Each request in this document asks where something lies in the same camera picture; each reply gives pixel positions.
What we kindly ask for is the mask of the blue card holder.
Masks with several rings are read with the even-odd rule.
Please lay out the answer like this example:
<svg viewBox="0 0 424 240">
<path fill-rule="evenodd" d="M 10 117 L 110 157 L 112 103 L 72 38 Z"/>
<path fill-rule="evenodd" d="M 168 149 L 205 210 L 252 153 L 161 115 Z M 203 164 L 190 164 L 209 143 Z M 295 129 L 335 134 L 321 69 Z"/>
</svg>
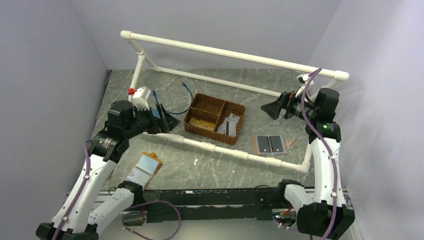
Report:
<svg viewBox="0 0 424 240">
<path fill-rule="evenodd" d="M 162 119 L 159 110 L 157 108 L 150 108 L 148 110 L 148 117 L 151 122 L 160 121 Z"/>
</svg>

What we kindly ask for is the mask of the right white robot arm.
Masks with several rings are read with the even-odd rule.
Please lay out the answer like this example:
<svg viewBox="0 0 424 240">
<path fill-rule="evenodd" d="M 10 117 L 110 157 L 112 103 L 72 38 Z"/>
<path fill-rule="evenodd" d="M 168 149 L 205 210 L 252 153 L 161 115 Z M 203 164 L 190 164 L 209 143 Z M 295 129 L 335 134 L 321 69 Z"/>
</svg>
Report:
<svg viewBox="0 0 424 240">
<path fill-rule="evenodd" d="M 293 207 L 300 233 L 323 240 L 338 240 L 355 220 L 355 212 L 347 207 L 341 186 L 341 128 L 334 121 L 339 97 L 330 88 L 321 88 L 314 102 L 306 102 L 294 92 L 283 92 L 277 100 L 261 106 L 273 120 L 285 110 L 284 119 L 296 116 L 306 122 L 308 146 L 314 160 L 314 196 L 308 195 L 298 182 L 285 181 L 275 200 L 282 208 Z"/>
</svg>

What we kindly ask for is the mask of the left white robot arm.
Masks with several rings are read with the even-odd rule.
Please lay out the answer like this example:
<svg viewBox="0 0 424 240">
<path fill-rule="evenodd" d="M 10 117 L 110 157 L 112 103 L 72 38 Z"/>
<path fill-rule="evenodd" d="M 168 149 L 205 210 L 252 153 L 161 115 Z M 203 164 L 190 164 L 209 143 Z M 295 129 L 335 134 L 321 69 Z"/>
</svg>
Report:
<svg viewBox="0 0 424 240">
<path fill-rule="evenodd" d="M 144 203 L 143 186 L 120 183 L 109 198 L 94 207 L 105 181 L 130 146 L 130 139 L 147 134 L 167 134 L 181 122 L 162 104 L 141 109 L 128 100 L 111 104 L 104 127 L 84 146 L 84 165 L 69 196 L 48 223 L 41 223 L 35 235 L 40 240 L 97 240 L 104 229 L 124 210 L 137 210 Z"/>
</svg>

